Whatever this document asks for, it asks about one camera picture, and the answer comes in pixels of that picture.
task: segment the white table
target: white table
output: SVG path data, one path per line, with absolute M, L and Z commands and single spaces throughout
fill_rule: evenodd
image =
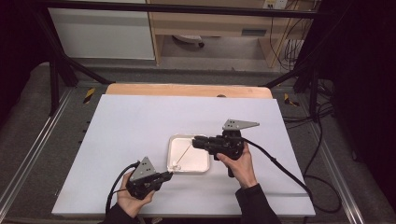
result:
M 102 95 L 52 213 L 65 217 L 102 216 L 106 196 L 124 167 L 148 156 L 157 172 L 162 173 L 166 171 L 168 141 L 173 134 L 215 136 L 221 134 L 227 119 L 259 122 L 258 127 L 242 130 L 242 135 L 264 147 L 303 181 L 276 100 Z M 250 149 L 256 176 L 276 214 L 314 216 L 306 192 L 257 148 Z M 206 173 L 174 175 L 165 182 L 140 215 L 239 216 L 234 197 L 238 188 L 237 181 L 227 176 L 225 166 L 211 159 Z

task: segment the black cable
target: black cable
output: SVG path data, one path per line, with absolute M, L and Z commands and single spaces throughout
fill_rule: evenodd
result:
M 321 208 L 320 206 L 318 206 L 318 205 L 316 205 L 315 203 L 313 203 L 313 205 L 314 205 L 318 210 L 320 210 L 320 211 L 322 211 L 322 212 L 325 212 L 325 213 L 334 214 L 334 213 L 337 213 L 337 212 L 341 209 L 341 206 L 342 206 L 342 203 L 341 203 L 341 201 L 342 201 L 342 200 L 341 200 L 341 196 L 340 196 L 340 194 L 338 193 L 338 190 L 335 189 L 335 187 L 333 187 L 331 183 L 329 183 L 329 182 L 325 181 L 324 179 L 321 179 L 321 178 L 319 178 L 319 177 L 317 177 L 317 176 L 314 176 L 314 175 L 305 175 L 304 178 L 312 178 L 312 179 L 315 179 L 315 180 L 317 180 L 317 181 L 320 181 L 320 182 L 326 184 L 327 186 L 329 186 L 329 187 L 332 189 L 332 191 L 334 191 L 335 195 L 337 196 L 338 204 L 337 204 L 337 207 L 336 207 L 336 208 L 334 208 L 334 209 L 323 209 L 323 208 Z
M 322 104 L 322 105 L 319 107 L 319 109 L 318 109 L 318 114 L 320 113 L 320 109 L 321 109 L 324 105 L 327 105 L 327 104 L 329 104 L 329 102 L 327 102 L 327 103 L 325 103 L 325 104 Z M 318 145 L 317 145 L 317 147 L 315 148 L 314 155 L 311 157 L 309 163 L 306 165 L 305 170 L 304 170 L 304 172 L 303 172 L 303 175 L 306 175 L 306 172 L 308 172 L 309 167 L 311 166 L 312 162 L 314 161 L 314 158 L 317 156 L 318 151 L 319 151 L 319 149 L 320 149 L 321 141 L 322 141 L 322 138 L 323 138 L 323 128 L 322 128 L 322 125 L 321 125 L 321 122 L 320 122 L 320 116 L 318 116 L 318 126 L 319 126 L 319 131 L 320 131 L 319 140 L 318 140 Z
M 294 180 L 298 185 L 300 185 L 306 193 L 308 193 L 309 199 L 311 202 L 313 202 L 312 199 L 312 192 L 311 190 L 301 181 L 299 180 L 295 175 L 293 175 L 291 172 L 289 172 L 285 167 L 283 167 L 277 160 L 276 158 L 272 157 L 264 148 L 260 147 L 259 145 L 247 140 L 246 138 L 243 138 L 244 141 L 247 143 L 251 144 L 252 146 L 256 147 L 258 150 L 260 150 L 262 153 L 264 153 L 265 156 L 270 159 L 270 161 L 277 167 L 279 168 L 283 173 L 285 173 L 288 177 L 290 177 L 292 180 Z
M 139 163 L 140 163 L 140 162 L 138 161 L 138 162 L 136 162 L 136 163 L 134 163 L 134 164 L 131 164 L 131 165 L 127 166 L 127 167 L 120 173 L 120 175 L 117 177 L 116 182 L 114 182 L 113 187 L 111 188 L 111 191 L 110 191 L 110 193 L 109 193 L 108 196 L 107 196 L 107 202 L 106 202 L 106 215 L 107 215 L 107 213 L 110 211 L 111 198 L 113 197 L 113 194 L 116 193 L 116 192 L 118 192 L 118 191 L 120 191 L 120 190 L 114 191 L 114 188 L 117 186 L 117 183 L 119 183 L 119 181 L 120 181 L 120 179 L 122 178 L 122 176 L 123 176 L 129 169 L 137 167 L 137 165 L 139 165 Z
M 317 177 L 317 176 L 307 175 L 307 174 L 306 174 L 306 173 L 308 172 L 308 169 L 309 169 L 309 167 L 311 166 L 312 162 L 314 161 L 315 157 L 318 155 L 318 152 L 319 152 L 319 149 L 320 149 L 320 145 L 321 145 L 321 142 L 322 142 L 322 139 L 323 139 L 323 127 L 322 127 L 322 124 L 321 124 L 321 121 L 320 121 L 320 119 L 322 118 L 321 115 L 323 115 L 323 114 L 322 114 L 323 111 L 332 109 L 332 106 L 327 107 L 327 108 L 325 108 L 325 109 L 323 109 L 323 110 L 322 110 L 322 107 L 325 106 L 325 105 L 328 105 L 328 104 L 330 104 L 330 102 L 326 102 L 326 103 L 320 105 L 319 108 L 318 108 L 317 121 L 318 121 L 318 126 L 319 126 L 319 131 L 320 131 L 319 140 L 318 140 L 318 145 L 317 145 L 317 147 L 316 147 L 316 149 L 315 149 L 315 152 L 314 152 L 314 154 L 312 155 L 312 157 L 311 157 L 309 163 L 306 165 L 306 167 L 305 167 L 305 169 L 304 169 L 303 178 L 312 178 L 312 179 L 316 179 L 316 180 L 318 180 L 318 181 L 320 181 L 320 182 L 326 184 L 327 186 L 329 186 L 329 187 L 335 192 L 335 195 L 336 195 L 337 201 L 338 201 L 338 205 L 337 205 L 337 207 L 336 207 L 335 209 L 333 209 L 333 210 L 332 210 L 332 209 L 324 209 L 324 208 L 318 206 L 317 204 L 313 203 L 313 205 L 314 205 L 318 210 L 320 210 L 320 211 L 322 211 L 322 212 L 325 212 L 325 213 L 333 214 L 333 213 L 338 212 L 338 211 L 341 209 L 341 206 L 342 206 L 342 200 L 341 200 L 341 197 L 340 197 L 340 195 L 339 195 L 337 189 L 335 189 L 335 187 L 333 187 L 331 183 L 329 183 L 329 182 L 327 182 L 327 181 L 325 181 L 325 180 L 323 180 L 323 179 L 321 179 L 321 178 L 319 178 L 319 177 Z
M 316 147 L 316 149 L 315 149 L 315 152 L 314 152 L 313 156 L 311 157 L 309 163 L 307 164 L 307 166 L 306 166 L 305 169 L 304 169 L 303 178 L 304 178 L 304 179 L 306 179 L 306 178 L 312 178 L 312 179 L 315 179 L 315 180 L 317 180 L 317 181 L 320 181 L 320 182 L 326 184 L 327 186 L 329 186 L 329 187 L 334 191 L 334 193 L 335 193 L 335 195 L 336 195 L 336 197 L 337 197 L 337 201 L 338 201 L 337 207 L 334 208 L 334 209 L 324 209 L 324 208 L 318 206 L 317 204 L 315 204 L 315 203 L 313 202 L 313 199 L 312 199 L 312 204 L 314 205 L 315 208 L 317 208 L 318 210 L 320 210 L 320 211 L 322 211 L 322 212 L 329 213 L 329 214 L 333 214 L 333 213 L 338 212 L 338 211 L 341 209 L 341 207 L 342 207 L 342 200 L 341 200 L 341 197 L 340 197 L 340 195 L 339 195 L 337 189 L 335 189 L 335 187 L 334 187 L 331 183 L 329 183 L 329 182 L 327 182 L 327 181 L 325 181 L 325 180 L 323 180 L 323 179 L 321 179 L 321 178 L 319 178 L 319 177 L 317 177 L 317 176 L 307 175 L 307 174 L 306 174 L 307 171 L 308 171 L 308 169 L 309 169 L 309 167 L 311 166 L 313 160 L 315 159 L 315 157 L 316 157 L 317 154 L 318 154 L 318 151 L 319 151 L 319 149 L 320 149 L 320 145 L 321 145 L 321 142 L 322 142 L 322 139 L 323 139 L 323 127 L 322 127 L 322 124 L 321 124 L 321 120 L 320 120 L 320 119 L 321 119 L 321 118 L 324 118 L 324 117 L 326 117 L 326 116 L 328 116 L 328 115 L 330 115 L 330 114 L 333 112 L 333 107 L 332 107 L 332 105 L 331 105 L 331 106 L 328 106 L 328 107 L 326 107 L 326 108 L 323 108 L 323 107 L 324 107 L 325 105 L 330 105 L 330 104 L 331 104 L 330 102 L 326 102 L 326 103 L 320 105 L 319 108 L 318 108 L 317 121 L 318 121 L 319 130 L 320 130 L 318 145 L 317 145 L 317 147 Z M 304 125 L 304 124 L 306 124 L 306 123 L 309 123 L 309 122 L 313 121 L 313 118 L 312 118 L 312 117 L 302 117 L 302 118 L 296 118 L 296 117 L 283 117 L 283 118 L 284 118 L 286 124 L 287 124 L 287 123 L 298 123 L 298 122 L 302 122 L 301 124 L 298 124 L 298 125 L 293 126 L 293 127 L 289 127 L 288 129 L 296 128 L 296 127 L 298 127 L 298 126 L 301 126 L 301 125 Z M 306 223 L 307 220 L 308 220 L 308 217 L 305 217 L 303 223 Z

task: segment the black sleeve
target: black sleeve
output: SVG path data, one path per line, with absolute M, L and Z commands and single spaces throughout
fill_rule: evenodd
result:
M 265 198 L 260 184 L 248 189 L 239 189 L 235 196 L 241 207 L 243 224 L 281 223 Z
M 139 220 L 126 214 L 116 203 L 106 214 L 105 220 L 99 224 L 139 224 Z

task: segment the metal bar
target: metal bar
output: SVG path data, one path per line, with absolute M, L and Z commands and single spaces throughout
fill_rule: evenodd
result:
M 302 97 L 298 95 L 299 102 L 303 107 L 305 114 L 308 116 L 308 102 L 306 97 Z M 313 133 L 317 140 L 319 140 L 319 126 L 317 123 L 310 123 Z M 338 165 L 332 156 L 332 153 L 326 143 L 325 138 L 322 138 L 321 147 L 320 147 L 320 155 L 329 171 L 330 178 L 332 179 L 332 183 L 334 187 L 338 190 L 340 197 L 343 201 L 344 210 L 346 212 L 346 216 L 349 219 L 349 222 L 352 224 L 364 224 L 364 219 L 361 215 L 361 211 L 359 207 L 356 205 L 355 200 L 353 199 L 352 193 L 347 186 L 347 182 L 344 179 L 343 174 L 341 173 Z
M 58 72 L 56 70 L 55 60 L 49 61 L 49 75 L 50 75 L 50 112 L 52 116 L 59 106 L 59 80 Z
M 6 190 L 3 192 L 0 198 L 0 223 L 6 217 L 9 208 L 11 207 L 15 198 L 17 197 L 18 192 L 20 191 L 30 171 L 32 170 L 35 161 L 37 160 L 41 150 L 43 149 L 44 145 L 49 139 L 53 128 L 55 127 L 56 123 L 59 120 L 59 117 L 64 112 L 64 109 L 68 103 L 69 97 L 73 89 L 74 88 L 69 88 L 64 92 L 58 110 L 55 112 L 55 114 L 52 117 L 49 117 L 47 119 L 46 124 L 44 125 L 43 129 L 41 130 L 35 142 L 33 143 L 32 147 L 30 148 L 25 159 L 21 163 L 20 168 L 12 177 Z
M 113 3 L 113 2 L 87 2 L 87 1 L 60 1 L 36 0 L 41 7 L 73 8 L 90 10 L 111 11 L 143 11 L 143 12 L 173 12 L 195 14 L 217 14 L 254 17 L 279 17 L 279 18 L 304 18 L 326 19 L 334 16 L 330 12 L 294 11 L 265 8 L 240 8 L 240 7 L 204 7 L 166 4 L 138 4 L 138 3 Z

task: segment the white tray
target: white tray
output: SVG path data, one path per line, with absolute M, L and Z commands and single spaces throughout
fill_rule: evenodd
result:
M 192 146 L 191 140 L 196 135 L 199 134 L 175 134 L 169 139 L 169 172 L 198 175 L 209 170 L 209 153 Z

